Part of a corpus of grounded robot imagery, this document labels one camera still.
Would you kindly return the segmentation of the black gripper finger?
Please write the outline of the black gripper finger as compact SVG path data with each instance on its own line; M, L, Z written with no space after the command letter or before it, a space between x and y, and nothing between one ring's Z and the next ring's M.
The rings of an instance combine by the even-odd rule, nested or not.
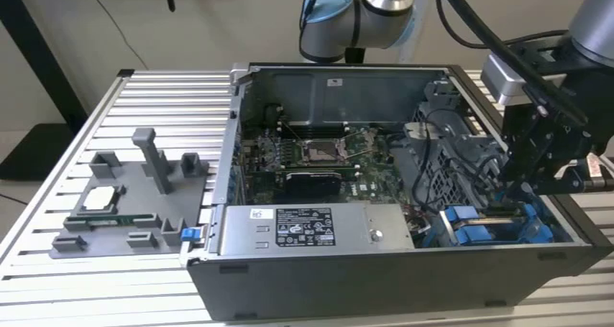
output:
M534 149L530 143L538 121L533 106L507 106L503 116L503 141L507 161L499 178L506 183L505 196L514 198L522 182L530 177L534 166Z
M555 161L539 163L518 162L515 178L515 197L526 198L554 180Z

